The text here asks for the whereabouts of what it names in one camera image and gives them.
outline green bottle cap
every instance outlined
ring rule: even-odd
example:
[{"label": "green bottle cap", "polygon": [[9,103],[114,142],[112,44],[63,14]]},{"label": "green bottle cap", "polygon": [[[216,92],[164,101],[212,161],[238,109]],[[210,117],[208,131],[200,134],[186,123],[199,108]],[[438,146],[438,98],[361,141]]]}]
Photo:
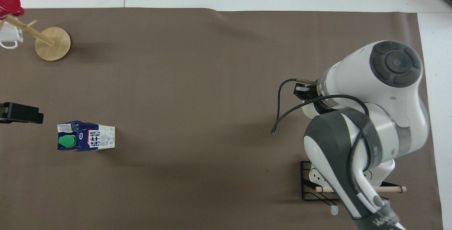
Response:
[{"label": "green bottle cap", "polygon": [[71,148],[76,144],[76,137],[73,135],[63,135],[58,138],[58,143],[66,148]]}]

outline wooden mug stand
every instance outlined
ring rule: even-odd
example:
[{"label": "wooden mug stand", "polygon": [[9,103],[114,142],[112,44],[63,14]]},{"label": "wooden mug stand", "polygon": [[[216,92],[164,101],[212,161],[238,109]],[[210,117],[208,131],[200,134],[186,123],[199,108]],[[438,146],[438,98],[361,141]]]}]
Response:
[{"label": "wooden mug stand", "polygon": [[35,37],[36,42],[34,48],[36,49],[36,53],[47,61],[55,61],[63,58],[71,47],[71,38],[62,28],[51,27],[44,29],[43,32],[38,32],[31,27],[33,24],[37,23],[37,20],[34,20],[29,24],[24,24],[17,18],[8,15],[0,22],[0,29],[3,26],[4,21],[7,21],[9,24]]}]

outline milk carton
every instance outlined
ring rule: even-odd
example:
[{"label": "milk carton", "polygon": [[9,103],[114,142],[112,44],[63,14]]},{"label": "milk carton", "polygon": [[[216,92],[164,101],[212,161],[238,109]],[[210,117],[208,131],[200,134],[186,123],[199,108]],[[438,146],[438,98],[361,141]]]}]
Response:
[{"label": "milk carton", "polygon": [[115,127],[75,120],[58,124],[58,150],[93,151],[114,148]]}]

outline carton label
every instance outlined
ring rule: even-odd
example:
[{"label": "carton label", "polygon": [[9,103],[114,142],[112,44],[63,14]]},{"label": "carton label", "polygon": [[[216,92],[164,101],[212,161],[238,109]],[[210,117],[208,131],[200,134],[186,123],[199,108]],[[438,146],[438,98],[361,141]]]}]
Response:
[{"label": "carton label", "polygon": [[72,127],[71,124],[58,124],[56,126],[59,132],[65,132],[65,133],[72,133]]},{"label": "carton label", "polygon": [[99,130],[88,130],[87,143],[90,148],[114,148],[115,127],[99,125]]}]

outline black cable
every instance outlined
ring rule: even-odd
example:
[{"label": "black cable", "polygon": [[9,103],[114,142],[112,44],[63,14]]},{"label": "black cable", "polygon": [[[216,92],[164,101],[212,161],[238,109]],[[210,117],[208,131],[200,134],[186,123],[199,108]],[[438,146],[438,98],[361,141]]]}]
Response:
[{"label": "black cable", "polygon": [[286,84],[288,82],[295,82],[295,81],[297,81],[296,78],[287,79],[284,82],[282,82],[281,85],[279,86],[279,89],[278,89],[278,112],[276,113],[276,120],[279,119],[279,107],[280,107],[280,102],[281,102],[280,101],[281,100],[281,89],[283,88],[284,84]]},{"label": "black cable", "polygon": [[289,111],[287,111],[286,113],[284,113],[280,118],[276,119],[276,122],[275,122],[275,124],[273,125],[273,128],[272,128],[270,134],[271,134],[271,135],[274,135],[274,134],[276,133],[276,129],[278,128],[279,122],[280,122],[284,117],[286,117],[289,113],[295,111],[295,110],[298,109],[298,108],[301,108],[301,107],[303,107],[303,106],[306,106],[306,105],[308,105],[308,104],[315,103],[315,102],[318,102],[318,101],[321,101],[321,100],[324,100],[324,99],[328,99],[328,98],[348,98],[348,99],[351,99],[351,100],[357,102],[357,103],[364,109],[364,113],[365,113],[367,116],[369,116],[369,110],[368,110],[367,106],[364,104],[364,102],[362,102],[362,101],[359,100],[358,98],[355,98],[354,96],[341,95],[341,94],[338,94],[338,95],[328,95],[328,96],[320,96],[320,97],[318,97],[318,98],[314,98],[314,99],[308,100],[308,101],[306,101],[306,102],[304,102],[304,103],[302,103],[302,104],[300,104],[300,105],[298,105],[298,106],[293,107],[292,109],[290,109]]},{"label": "black cable", "polygon": [[352,148],[350,149],[350,153],[349,153],[349,159],[347,161],[347,163],[348,163],[347,167],[349,168],[350,178],[352,179],[352,186],[357,194],[361,193],[361,189],[356,181],[355,175],[353,174],[352,162],[353,162],[353,157],[355,156],[356,148],[358,147],[358,142],[362,137],[363,137],[363,131],[360,130],[359,133],[355,137],[355,141],[353,141],[353,145],[352,145]]}]

